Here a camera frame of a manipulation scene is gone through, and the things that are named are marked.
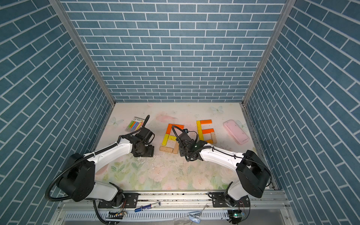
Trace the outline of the natural wood block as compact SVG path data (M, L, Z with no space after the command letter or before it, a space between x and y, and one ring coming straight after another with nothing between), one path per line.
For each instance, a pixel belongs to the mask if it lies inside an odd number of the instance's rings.
M215 132L211 132L211 139L212 139L212 143L216 144L217 143L217 139L216 139L216 134Z
M178 154L179 153L179 143L178 142L176 142L175 143L175 146L174 146L174 148L173 148L173 150L172 150L172 153L173 154Z
M166 146L160 146L159 150L161 152L167 152L167 153L172 153L173 152L173 148L166 147Z

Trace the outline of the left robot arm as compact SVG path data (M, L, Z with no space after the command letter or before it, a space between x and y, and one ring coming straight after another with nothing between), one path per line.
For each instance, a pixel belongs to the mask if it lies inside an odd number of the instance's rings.
M99 199L119 205L123 199L123 190L115 184L96 181L96 173L110 162L124 155L148 157L154 155L154 146L142 141L120 139L117 142L85 155L74 154L67 162L56 186L75 202L84 199Z

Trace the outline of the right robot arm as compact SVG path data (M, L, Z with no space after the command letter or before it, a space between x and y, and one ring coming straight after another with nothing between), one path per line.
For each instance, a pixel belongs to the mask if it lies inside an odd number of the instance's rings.
M255 152L250 150L245 153L226 151L206 141L196 142L189 137L177 138L176 141L179 143L181 155L188 162L208 161L237 173L238 181L230 182L223 194L226 204L234 206L246 196L262 197L271 178L271 172Z

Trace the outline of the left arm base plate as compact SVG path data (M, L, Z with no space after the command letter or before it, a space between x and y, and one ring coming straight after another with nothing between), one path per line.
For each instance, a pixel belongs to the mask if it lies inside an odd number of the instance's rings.
M139 194L138 193L122 193L117 195L111 201L100 200L98 207L100 209L122 209L136 208Z

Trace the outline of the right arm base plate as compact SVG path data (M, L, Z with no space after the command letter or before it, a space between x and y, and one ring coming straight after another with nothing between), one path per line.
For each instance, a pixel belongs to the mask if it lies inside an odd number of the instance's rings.
M248 196L244 196L240 200L234 200L228 194L225 194L223 192L209 192L208 197L211 199L214 208L242 208L250 206L250 200Z

